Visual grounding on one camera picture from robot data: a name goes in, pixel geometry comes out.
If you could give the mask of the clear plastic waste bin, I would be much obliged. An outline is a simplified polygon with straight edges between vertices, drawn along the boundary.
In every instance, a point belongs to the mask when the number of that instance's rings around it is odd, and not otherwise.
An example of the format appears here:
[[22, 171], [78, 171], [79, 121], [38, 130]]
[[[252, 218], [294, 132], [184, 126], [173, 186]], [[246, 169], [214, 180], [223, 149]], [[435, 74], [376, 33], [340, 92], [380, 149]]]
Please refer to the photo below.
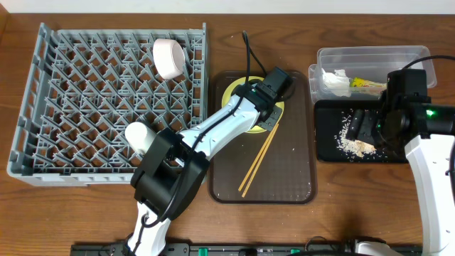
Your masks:
[[[427, 57], [425, 46], [358, 46], [321, 48], [317, 62], [309, 67], [312, 102], [319, 100], [376, 100], [387, 85], [387, 74], [405, 67], [414, 60]], [[345, 75], [350, 82], [360, 78], [377, 87], [328, 86], [325, 74]]]

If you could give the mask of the grey dishwasher rack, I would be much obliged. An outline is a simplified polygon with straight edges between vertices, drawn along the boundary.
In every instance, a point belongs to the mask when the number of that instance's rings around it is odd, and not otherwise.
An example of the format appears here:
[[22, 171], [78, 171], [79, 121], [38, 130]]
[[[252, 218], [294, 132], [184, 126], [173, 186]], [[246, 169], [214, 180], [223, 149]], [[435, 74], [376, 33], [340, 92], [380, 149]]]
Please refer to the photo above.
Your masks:
[[[177, 41], [183, 74], [163, 79], [156, 39]], [[141, 156], [124, 131], [200, 124], [208, 115], [208, 32], [199, 29], [58, 30], [41, 24], [7, 174], [33, 186], [128, 183]]]

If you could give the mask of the pink round bowl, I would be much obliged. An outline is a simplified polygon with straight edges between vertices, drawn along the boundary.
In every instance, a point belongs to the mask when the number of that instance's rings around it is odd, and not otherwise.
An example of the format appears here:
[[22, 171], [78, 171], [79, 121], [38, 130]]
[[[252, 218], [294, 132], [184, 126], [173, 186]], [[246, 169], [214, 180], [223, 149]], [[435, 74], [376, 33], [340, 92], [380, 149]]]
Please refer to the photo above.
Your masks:
[[165, 80], [172, 80], [183, 74], [185, 55], [181, 45], [171, 39], [156, 39], [152, 48], [154, 65]]

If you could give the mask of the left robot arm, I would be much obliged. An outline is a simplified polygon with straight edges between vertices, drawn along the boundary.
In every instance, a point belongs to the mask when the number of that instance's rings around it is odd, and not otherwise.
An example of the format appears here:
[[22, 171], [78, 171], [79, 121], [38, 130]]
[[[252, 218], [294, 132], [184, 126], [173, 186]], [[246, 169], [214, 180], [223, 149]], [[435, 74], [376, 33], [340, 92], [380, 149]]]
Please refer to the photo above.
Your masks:
[[142, 154], [130, 184], [138, 206], [134, 232], [125, 255], [159, 255], [166, 233], [195, 198], [210, 160], [233, 139], [255, 126], [272, 130], [282, 110], [277, 103], [291, 87], [291, 76], [280, 68], [263, 80], [245, 78], [227, 104], [204, 122], [179, 133], [165, 128], [143, 146], [130, 144]]

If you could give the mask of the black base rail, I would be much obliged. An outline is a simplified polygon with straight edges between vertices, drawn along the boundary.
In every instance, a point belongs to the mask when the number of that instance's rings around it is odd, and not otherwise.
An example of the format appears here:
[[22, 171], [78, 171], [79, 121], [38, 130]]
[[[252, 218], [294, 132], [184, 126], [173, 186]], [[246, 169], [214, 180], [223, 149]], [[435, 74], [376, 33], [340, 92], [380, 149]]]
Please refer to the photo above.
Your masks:
[[[310, 244], [303, 246], [248, 246], [248, 245], [189, 245], [185, 243], [170, 243], [159, 253], [163, 256], [274, 256], [290, 255], [300, 252], [317, 250], [341, 250], [336, 245]], [[127, 246], [123, 243], [109, 245], [72, 245], [70, 256], [108, 256], [128, 255]]]

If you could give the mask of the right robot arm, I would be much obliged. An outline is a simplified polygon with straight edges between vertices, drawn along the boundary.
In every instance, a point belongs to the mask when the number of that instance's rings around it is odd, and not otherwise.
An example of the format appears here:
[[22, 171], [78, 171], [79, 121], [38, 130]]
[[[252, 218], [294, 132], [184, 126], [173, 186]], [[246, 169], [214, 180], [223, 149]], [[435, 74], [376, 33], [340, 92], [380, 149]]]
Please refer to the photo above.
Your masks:
[[381, 108], [360, 107], [346, 137], [405, 155], [417, 188], [423, 255], [454, 254], [454, 107], [427, 94], [425, 70], [387, 76]]

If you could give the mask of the white paper cup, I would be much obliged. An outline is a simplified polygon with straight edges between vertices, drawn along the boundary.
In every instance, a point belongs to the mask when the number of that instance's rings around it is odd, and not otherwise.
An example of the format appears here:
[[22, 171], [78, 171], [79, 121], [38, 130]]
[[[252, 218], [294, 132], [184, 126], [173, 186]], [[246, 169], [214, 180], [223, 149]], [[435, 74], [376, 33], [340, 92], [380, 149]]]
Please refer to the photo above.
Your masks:
[[136, 153], [145, 155], [156, 138], [156, 132], [142, 122], [132, 122], [125, 129], [125, 137]]

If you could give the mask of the black waste tray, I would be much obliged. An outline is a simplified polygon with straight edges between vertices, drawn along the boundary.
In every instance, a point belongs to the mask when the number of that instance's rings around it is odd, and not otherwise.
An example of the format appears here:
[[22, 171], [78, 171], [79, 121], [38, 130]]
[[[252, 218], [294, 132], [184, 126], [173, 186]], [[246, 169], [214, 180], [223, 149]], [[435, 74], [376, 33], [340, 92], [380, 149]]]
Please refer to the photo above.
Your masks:
[[376, 154], [367, 159], [348, 160], [336, 148], [335, 135], [341, 130], [342, 112], [352, 115], [356, 109], [379, 110], [377, 100], [319, 100], [314, 105], [316, 152], [319, 161], [352, 163], [394, 163], [406, 164], [404, 155], [376, 149]]

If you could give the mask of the white tissue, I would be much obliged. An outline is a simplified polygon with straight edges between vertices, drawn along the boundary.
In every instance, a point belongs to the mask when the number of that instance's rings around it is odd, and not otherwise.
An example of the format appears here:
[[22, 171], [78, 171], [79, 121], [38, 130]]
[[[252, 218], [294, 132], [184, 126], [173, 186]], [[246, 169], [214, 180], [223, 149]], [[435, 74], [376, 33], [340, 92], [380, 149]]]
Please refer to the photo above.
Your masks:
[[333, 73], [322, 71], [324, 85], [338, 97], [350, 97], [350, 78], [344, 69], [334, 70]]

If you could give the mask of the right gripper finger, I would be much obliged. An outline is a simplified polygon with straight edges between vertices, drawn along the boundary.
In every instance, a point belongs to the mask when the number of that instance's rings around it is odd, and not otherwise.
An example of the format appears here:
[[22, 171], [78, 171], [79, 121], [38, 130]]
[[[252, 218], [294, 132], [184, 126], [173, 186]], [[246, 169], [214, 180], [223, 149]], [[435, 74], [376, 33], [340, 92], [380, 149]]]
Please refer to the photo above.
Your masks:
[[378, 145], [378, 112], [376, 110], [360, 110], [361, 123], [358, 139], [370, 145]]
[[353, 118], [350, 121], [348, 130], [346, 132], [346, 139], [355, 141], [358, 138], [360, 128], [362, 126], [365, 116], [364, 110], [355, 110], [353, 113]]

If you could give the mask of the yellow round plate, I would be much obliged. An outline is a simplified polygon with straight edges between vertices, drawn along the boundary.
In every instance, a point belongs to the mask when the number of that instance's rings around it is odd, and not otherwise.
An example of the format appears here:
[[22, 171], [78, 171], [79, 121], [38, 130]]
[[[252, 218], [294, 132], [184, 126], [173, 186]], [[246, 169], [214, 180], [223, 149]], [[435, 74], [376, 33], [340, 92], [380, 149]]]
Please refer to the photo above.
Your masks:
[[[235, 81], [233, 81], [232, 83], [229, 84], [229, 86], [225, 89], [225, 91], [223, 93], [223, 96], [222, 96], [222, 99], [221, 99], [221, 107], [224, 107], [230, 101], [231, 94], [232, 94], [233, 90], [238, 85], [242, 85], [244, 82], [245, 82], [245, 77], [242, 77], [242, 78], [236, 79]], [[278, 118], [278, 120], [280, 120], [282, 118], [283, 114], [284, 114], [284, 102], [278, 102], [276, 104], [276, 106], [282, 110], [282, 112], [281, 112], [281, 114], [280, 114], [280, 116]], [[259, 134], [259, 133], [263, 133], [265, 131], [266, 131], [266, 129], [262, 128], [259, 125], [255, 125], [249, 131], [247, 131], [247, 133], [248, 134]]]

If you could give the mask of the brown plastic serving tray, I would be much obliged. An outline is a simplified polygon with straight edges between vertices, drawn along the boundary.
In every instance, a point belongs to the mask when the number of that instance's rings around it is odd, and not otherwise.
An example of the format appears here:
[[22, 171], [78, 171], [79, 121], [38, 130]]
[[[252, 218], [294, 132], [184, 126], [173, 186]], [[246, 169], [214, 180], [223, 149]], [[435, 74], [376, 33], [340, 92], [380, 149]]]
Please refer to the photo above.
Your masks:
[[284, 103], [276, 134], [246, 194], [238, 191], [268, 132], [243, 133], [213, 158], [210, 195], [219, 203], [306, 204], [317, 193], [312, 104], [307, 77], [289, 71], [294, 95]]

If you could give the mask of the rice food scraps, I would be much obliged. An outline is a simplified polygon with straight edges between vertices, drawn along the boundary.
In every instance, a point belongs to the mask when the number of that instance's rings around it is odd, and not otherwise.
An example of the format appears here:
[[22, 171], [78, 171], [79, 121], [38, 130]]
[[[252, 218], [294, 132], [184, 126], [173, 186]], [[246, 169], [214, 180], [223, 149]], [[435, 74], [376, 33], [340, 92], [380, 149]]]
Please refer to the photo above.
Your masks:
[[346, 139], [352, 115], [345, 112], [342, 112], [342, 114], [341, 130], [334, 136], [337, 150], [341, 151], [342, 155], [348, 160], [367, 159], [369, 156], [375, 155], [377, 152], [374, 146], [359, 140], [351, 141]]

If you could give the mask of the green orange snack wrapper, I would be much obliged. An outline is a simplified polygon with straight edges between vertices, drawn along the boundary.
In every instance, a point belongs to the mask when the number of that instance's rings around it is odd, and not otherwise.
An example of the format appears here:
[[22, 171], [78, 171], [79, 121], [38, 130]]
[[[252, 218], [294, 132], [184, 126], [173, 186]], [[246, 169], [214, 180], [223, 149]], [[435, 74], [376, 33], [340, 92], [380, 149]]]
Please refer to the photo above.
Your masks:
[[380, 94], [387, 88], [386, 83], [373, 82], [362, 78], [353, 78], [350, 81], [350, 87], [354, 92], [365, 94]]

